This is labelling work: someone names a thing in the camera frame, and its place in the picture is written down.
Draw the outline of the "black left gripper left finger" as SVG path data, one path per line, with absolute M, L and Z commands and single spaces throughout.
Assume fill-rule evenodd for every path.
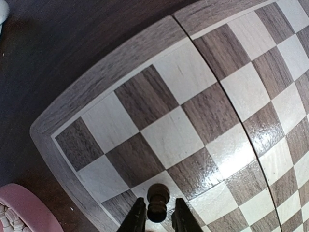
M 145 232 L 145 223 L 146 204 L 144 198 L 139 197 L 120 225 L 118 232 Z

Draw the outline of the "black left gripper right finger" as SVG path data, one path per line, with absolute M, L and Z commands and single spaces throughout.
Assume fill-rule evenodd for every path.
M 193 216 L 183 198 L 177 198 L 172 213 L 172 227 L 176 232 L 202 232 L 202 228 Z

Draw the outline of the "dark chess piece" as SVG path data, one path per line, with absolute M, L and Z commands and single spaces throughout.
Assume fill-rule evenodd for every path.
M 147 192 L 149 202 L 147 217 L 154 223 L 161 223 L 167 216 L 167 204 L 170 199 L 170 193 L 167 186 L 163 184 L 153 184 Z

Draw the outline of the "wooden chess board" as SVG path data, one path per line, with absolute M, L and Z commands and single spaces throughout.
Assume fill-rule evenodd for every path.
M 201 0 L 109 53 L 31 125 L 101 232 L 148 188 L 205 232 L 309 229 L 309 3 Z

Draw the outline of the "pink bowl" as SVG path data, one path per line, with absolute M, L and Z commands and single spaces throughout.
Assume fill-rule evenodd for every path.
M 18 184 L 0 188 L 2 232 L 62 232 L 56 217 L 28 189 Z

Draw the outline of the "cream ribbed mug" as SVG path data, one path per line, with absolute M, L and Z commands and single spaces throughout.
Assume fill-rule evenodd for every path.
M 0 25 L 2 25 L 8 18 L 10 8 L 5 0 L 0 0 Z

